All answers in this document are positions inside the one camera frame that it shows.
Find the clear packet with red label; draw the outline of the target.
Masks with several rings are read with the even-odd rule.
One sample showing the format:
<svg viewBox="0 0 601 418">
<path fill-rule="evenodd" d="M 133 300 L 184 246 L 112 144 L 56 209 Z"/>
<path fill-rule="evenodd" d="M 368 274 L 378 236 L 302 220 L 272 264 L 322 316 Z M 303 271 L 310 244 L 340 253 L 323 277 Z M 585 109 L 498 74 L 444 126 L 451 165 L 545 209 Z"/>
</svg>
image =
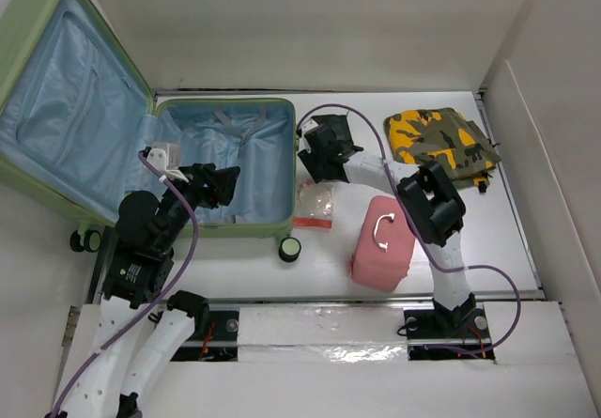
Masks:
<svg viewBox="0 0 601 418">
<path fill-rule="evenodd" d="M 309 179 L 298 186 L 293 220 L 294 227 L 330 231 L 333 225 L 333 214 L 332 183 L 314 183 Z"/>
</svg>

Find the camouflage clothing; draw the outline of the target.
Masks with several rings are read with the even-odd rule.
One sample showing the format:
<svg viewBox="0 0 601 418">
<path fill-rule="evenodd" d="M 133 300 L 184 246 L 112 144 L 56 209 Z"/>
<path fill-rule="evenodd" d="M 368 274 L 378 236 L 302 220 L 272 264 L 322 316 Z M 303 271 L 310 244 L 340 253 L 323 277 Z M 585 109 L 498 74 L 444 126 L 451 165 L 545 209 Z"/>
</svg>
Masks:
<svg viewBox="0 0 601 418">
<path fill-rule="evenodd" d="M 400 163 L 439 163 L 457 189 L 487 192 L 501 162 L 495 145 L 478 125 L 455 109 L 407 110 L 384 120 L 393 157 Z"/>
</svg>

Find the pink box with handle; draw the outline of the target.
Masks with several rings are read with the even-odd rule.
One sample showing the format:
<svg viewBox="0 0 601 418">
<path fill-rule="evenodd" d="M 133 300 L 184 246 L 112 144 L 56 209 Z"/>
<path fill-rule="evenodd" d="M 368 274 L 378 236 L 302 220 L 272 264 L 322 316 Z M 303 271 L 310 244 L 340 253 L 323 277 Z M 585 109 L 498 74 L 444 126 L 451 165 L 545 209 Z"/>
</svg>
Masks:
<svg viewBox="0 0 601 418">
<path fill-rule="evenodd" d="M 408 275 L 415 241 L 396 199 L 373 197 L 351 258 L 350 278 L 361 286 L 393 292 Z"/>
</svg>

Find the green hard-shell suitcase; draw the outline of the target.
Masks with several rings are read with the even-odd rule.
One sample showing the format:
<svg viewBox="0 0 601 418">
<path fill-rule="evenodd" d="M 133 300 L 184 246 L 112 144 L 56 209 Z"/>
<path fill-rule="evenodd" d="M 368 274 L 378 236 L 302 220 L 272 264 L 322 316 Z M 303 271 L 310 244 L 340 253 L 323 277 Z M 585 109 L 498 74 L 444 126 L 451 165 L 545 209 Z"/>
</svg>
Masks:
<svg viewBox="0 0 601 418">
<path fill-rule="evenodd" d="M 163 194 L 138 158 L 157 143 L 183 165 L 239 168 L 232 202 L 197 210 L 204 236 L 287 239 L 295 126 L 280 98 L 157 103 L 91 0 L 9 0 L 2 14 L 1 179 L 77 221 L 75 252 L 99 249 L 126 194 Z"/>
</svg>

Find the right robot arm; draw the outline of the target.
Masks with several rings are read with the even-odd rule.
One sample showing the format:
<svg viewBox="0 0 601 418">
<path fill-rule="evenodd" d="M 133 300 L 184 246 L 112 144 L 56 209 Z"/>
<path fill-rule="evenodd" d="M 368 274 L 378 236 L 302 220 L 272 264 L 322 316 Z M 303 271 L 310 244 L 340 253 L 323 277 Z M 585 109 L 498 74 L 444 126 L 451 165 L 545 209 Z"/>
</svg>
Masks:
<svg viewBox="0 0 601 418">
<path fill-rule="evenodd" d="M 436 161 L 388 161 L 364 151 L 353 142 L 345 116 L 306 116 L 297 135 L 300 161 L 314 182 L 361 184 L 395 196 L 432 272 L 434 310 L 426 319 L 431 333 L 449 339 L 464 330 L 475 310 L 461 254 L 466 206 L 443 167 Z"/>
</svg>

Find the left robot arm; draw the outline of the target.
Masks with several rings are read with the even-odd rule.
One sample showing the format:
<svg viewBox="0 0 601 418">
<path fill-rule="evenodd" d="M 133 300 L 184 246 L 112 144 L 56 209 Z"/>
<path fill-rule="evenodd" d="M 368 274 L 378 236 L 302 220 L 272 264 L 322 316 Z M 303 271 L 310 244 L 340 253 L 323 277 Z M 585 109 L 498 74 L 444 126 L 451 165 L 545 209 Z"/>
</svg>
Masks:
<svg viewBox="0 0 601 418">
<path fill-rule="evenodd" d="M 189 291 L 169 291 L 175 280 L 172 247 L 196 208 L 230 204 L 240 170 L 196 163 L 177 179 L 157 176 L 161 198 L 127 195 L 118 209 L 116 247 L 101 289 L 100 319 L 88 359 L 68 381 L 52 417 L 140 417 L 165 367 L 189 338 L 209 327 L 209 304 Z"/>
</svg>

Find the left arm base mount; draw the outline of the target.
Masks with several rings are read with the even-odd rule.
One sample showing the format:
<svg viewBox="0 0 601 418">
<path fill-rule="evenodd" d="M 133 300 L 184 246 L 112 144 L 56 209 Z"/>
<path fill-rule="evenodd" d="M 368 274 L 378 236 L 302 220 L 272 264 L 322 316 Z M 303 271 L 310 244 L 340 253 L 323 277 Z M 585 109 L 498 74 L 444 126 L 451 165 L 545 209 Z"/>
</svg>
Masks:
<svg viewBox="0 0 601 418">
<path fill-rule="evenodd" d="M 211 311 L 208 324 L 186 340 L 172 362 L 234 362 L 238 359 L 238 310 Z"/>
</svg>

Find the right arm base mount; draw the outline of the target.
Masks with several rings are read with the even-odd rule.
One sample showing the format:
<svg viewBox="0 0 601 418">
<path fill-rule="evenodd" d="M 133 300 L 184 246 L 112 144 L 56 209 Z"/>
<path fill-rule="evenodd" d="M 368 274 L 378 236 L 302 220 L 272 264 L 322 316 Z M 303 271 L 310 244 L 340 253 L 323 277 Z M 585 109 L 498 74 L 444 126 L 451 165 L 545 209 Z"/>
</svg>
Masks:
<svg viewBox="0 0 601 418">
<path fill-rule="evenodd" d="M 404 320 L 396 333 L 406 339 L 410 361 L 495 360 L 483 308 L 449 329 L 437 322 L 433 309 L 405 310 Z"/>
</svg>

